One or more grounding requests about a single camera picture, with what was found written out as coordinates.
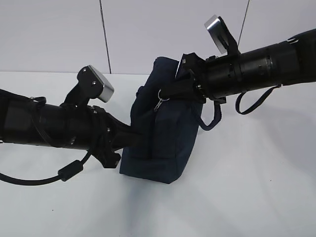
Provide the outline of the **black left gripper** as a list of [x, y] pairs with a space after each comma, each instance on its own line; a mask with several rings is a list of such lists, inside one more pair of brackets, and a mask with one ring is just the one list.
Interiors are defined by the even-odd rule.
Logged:
[[116, 168], [121, 159], [116, 151], [135, 146], [142, 138], [98, 106], [75, 109], [63, 105], [60, 109], [61, 118], [53, 119], [57, 113], [52, 108], [37, 104], [37, 132], [52, 147], [80, 146], [87, 150], [82, 164], [94, 156], [104, 168]]

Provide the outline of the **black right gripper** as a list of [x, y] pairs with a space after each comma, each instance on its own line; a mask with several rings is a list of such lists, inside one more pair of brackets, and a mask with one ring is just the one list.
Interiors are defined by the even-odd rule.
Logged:
[[244, 93], [242, 58], [241, 54], [207, 59], [183, 54], [182, 66], [189, 78], [163, 86], [161, 98], [197, 103], [210, 99], [223, 104], [225, 97]]

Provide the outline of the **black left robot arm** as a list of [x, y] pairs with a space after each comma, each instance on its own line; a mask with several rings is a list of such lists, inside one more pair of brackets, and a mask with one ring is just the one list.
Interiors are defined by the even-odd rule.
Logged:
[[116, 151], [136, 145], [141, 135], [98, 106], [55, 106], [44, 97], [1, 90], [0, 138], [5, 143], [86, 150], [104, 168], [116, 168]]

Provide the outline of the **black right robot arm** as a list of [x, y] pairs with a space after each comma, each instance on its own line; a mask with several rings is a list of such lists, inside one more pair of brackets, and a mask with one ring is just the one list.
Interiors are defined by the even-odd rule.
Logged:
[[162, 99], [205, 103], [225, 102], [225, 97], [272, 86], [316, 80], [316, 31], [246, 53], [199, 58], [183, 56], [185, 73], [160, 89]]

